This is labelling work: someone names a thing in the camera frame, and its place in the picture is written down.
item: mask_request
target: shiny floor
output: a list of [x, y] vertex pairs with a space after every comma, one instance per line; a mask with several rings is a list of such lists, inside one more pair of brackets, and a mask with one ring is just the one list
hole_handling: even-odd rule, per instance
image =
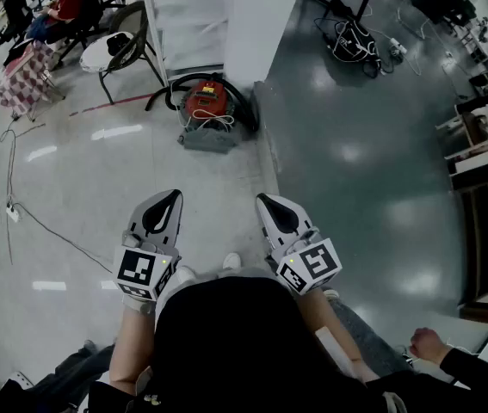
[[[457, 318], [465, 258], [460, 204], [451, 192], [435, 125], [452, 118], [456, 91], [443, 73], [445, 49], [397, 23], [399, 0], [371, 0], [362, 22], [408, 50], [394, 73], [370, 79], [361, 65], [337, 62], [313, 20], [324, 7], [298, 0], [259, 97], [282, 195], [299, 202], [331, 237], [343, 271], [331, 282], [392, 345], [430, 326], [474, 349], [488, 325]], [[361, 0], [344, 0], [358, 9]], [[423, 18], [410, 5], [411, 26]], [[325, 23], [333, 29], [333, 23]], [[437, 28], [459, 57], [457, 39]], [[389, 41], [374, 33], [385, 60]], [[463, 65], [472, 65], [467, 59]], [[465, 73], [447, 68], [458, 93]]]
[[[6, 50], [0, 49], [0, 62]], [[106, 79], [114, 99], [159, 89], [146, 66]], [[108, 267], [133, 209], [158, 191], [179, 188], [184, 209], [177, 247], [185, 264], [205, 272], [231, 251], [246, 264], [263, 263], [256, 142], [228, 155], [186, 151], [176, 142], [177, 117], [163, 101], [150, 113], [146, 99], [84, 112], [107, 102], [97, 75], [81, 71], [74, 53], [53, 76], [66, 99], [40, 104], [34, 124], [22, 117], [12, 126], [19, 134], [45, 124], [16, 140], [17, 201]], [[0, 108], [0, 137], [9, 115]], [[4, 204], [11, 140], [0, 143], [0, 381], [19, 370], [37, 382], [85, 339], [114, 340], [121, 295], [109, 273], [23, 211], [19, 223], [9, 222], [10, 264]]]

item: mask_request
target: forearm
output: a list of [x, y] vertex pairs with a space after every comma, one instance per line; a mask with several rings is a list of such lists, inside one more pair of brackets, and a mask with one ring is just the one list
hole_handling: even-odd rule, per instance
[[60, 18], [56, 9], [49, 8], [46, 13], [49, 17], [53, 18], [54, 20], [58, 20], [59, 22], [71, 22], [71, 20], [73, 20], [72, 18], [69, 20], [64, 20], [63, 18]]
[[110, 362], [110, 385], [134, 395], [138, 377], [150, 365], [153, 343], [154, 317], [126, 307]]
[[445, 373], [454, 376], [470, 389], [488, 396], [488, 362], [451, 348], [437, 364]]
[[351, 361], [362, 361], [362, 355], [355, 340], [341, 324], [321, 289], [313, 289], [298, 297], [297, 305], [310, 331], [316, 332], [323, 327], [328, 328]]

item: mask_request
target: pink checkered cloth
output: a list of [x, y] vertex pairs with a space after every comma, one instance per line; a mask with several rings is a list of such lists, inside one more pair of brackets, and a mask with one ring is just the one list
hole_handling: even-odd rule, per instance
[[46, 95], [46, 64], [53, 50], [40, 41], [28, 43], [23, 55], [0, 70], [0, 106], [12, 107], [26, 114], [39, 100], [51, 101]]

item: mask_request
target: red line on floor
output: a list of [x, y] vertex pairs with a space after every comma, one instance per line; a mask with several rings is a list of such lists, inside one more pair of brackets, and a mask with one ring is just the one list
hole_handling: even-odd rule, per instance
[[[115, 104], [114, 104], [114, 106], [116, 106], [117, 104], [123, 104], [124, 102], [132, 102], [132, 101], [141, 100], [143, 98], [149, 98], [153, 94], [154, 93], [149, 93], [149, 94], [146, 94], [146, 95], [139, 95], [139, 96], [132, 96], [131, 98], [125, 98], [123, 100], [116, 101]], [[99, 108], [105, 108], [105, 107], [113, 107], [113, 106], [112, 106], [112, 104], [110, 104], [108, 102], [106, 104], [100, 104], [99, 106], [85, 108], [84, 110], [81, 110], [81, 112], [73, 112], [73, 113], [70, 114], [70, 116], [75, 116], [76, 114], [79, 114], [79, 113], [90, 112], [92, 110], [98, 110]]]

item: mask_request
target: black bag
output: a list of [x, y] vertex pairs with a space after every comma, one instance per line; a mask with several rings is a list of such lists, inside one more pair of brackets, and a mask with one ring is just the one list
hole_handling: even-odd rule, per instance
[[374, 37], [354, 20], [335, 25], [336, 38], [331, 53], [345, 63], [379, 61]]

